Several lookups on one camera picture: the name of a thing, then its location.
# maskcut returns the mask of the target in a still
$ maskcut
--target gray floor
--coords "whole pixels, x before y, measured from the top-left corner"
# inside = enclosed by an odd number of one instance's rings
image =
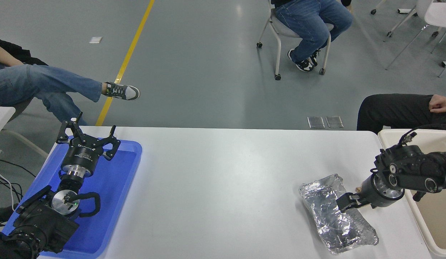
[[[324,76],[300,72],[287,50],[297,40],[283,38],[280,74],[274,80],[276,40],[270,31],[263,48],[255,43],[267,19],[266,0],[156,1],[122,78],[141,89],[141,99],[114,100],[103,125],[191,128],[309,129],[308,116],[341,116],[353,131],[361,101],[379,93],[446,95],[446,38],[433,54],[436,28],[427,28],[388,70],[391,59],[423,26],[419,18],[404,24],[387,42],[387,31],[412,8],[414,0],[388,1],[370,15],[379,0],[354,0],[354,23],[331,45]],[[113,81],[136,33],[148,0],[0,1],[0,38],[30,49],[33,56],[100,81]],[[103,36],[100,44],[89,44]],[[95,124],[105,102],[72,95]],[[60,123],[40,100],[12,129],[49,151]],[[4,134],[0,156],[37,173],[44,159]],[[0,164],[10,180],[27,189],[32,177]],[[0,187],[0,206],[9,204]]]

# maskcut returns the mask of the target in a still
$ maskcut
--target white bin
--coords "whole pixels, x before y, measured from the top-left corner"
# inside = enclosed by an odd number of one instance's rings
[[[408,129],[384,129],[378,137],[383,148],[387,149],[399,142]],[[417,129],[417,135],[408,145],[417,145],[424,154],[446,151],[446,131]],[[415,202],[412,195],[405,192],[413,215],[433,258],[446,258],[446,190],[436,194],[426,194]]]

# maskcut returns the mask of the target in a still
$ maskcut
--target aluminum foil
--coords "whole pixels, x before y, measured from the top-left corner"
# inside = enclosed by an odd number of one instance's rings
[[[300,189],[317,232],[331,254],[339,254],[363,245],[378,244],[375,229],[352,208],[345,213],[338,209],[336,199],[346,193],[343,179],[337,174],[304,183]]]

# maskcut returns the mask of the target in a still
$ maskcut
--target metal floor plate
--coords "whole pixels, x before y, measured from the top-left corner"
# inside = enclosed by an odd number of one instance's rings
[[[340,116],[326,116],[327,124],[329,128],[343,128],[343,122]]]
[[[308,116],[310,128],[325,128],[324,120],[321,116]]]

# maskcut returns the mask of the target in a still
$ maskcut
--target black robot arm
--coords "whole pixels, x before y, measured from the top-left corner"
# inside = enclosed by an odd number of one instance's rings
[[[63,122],[57,137],[58,144],[69,145],[60,166],[65,174],[60,175],[57,190],[47,185],[16,209],[15,229],[7,236],[0,232],[0,259],[35,259],[41,251],[59,253],[79,227],[75,219],[91,217],[101,209],[98,193],[80,194],[79,190],[84,178],[93,175],[98,158],[111,160],[120,141],[113,136],[116,126],[103,139],[84,134],[78,126],[81,114],[75,121]],[[73,133],[71,140],[65,134],[67,128]],[[104,151],[107,144],[112,148]],[[81,212],[80,200],[90,198],[94,198],[95,210]]]
[[[446,152],[424,154],[416,145],[407,146],[416,133],[405,134],[400,142],[381,149],[376,156],[375,169],[357,193],[346,193],[337,199],[338,208],[360,208],[370,204],[373,208],[386,207],[404,195],[404,190],[415,190],[415,201],[426,193],[446,189]]]

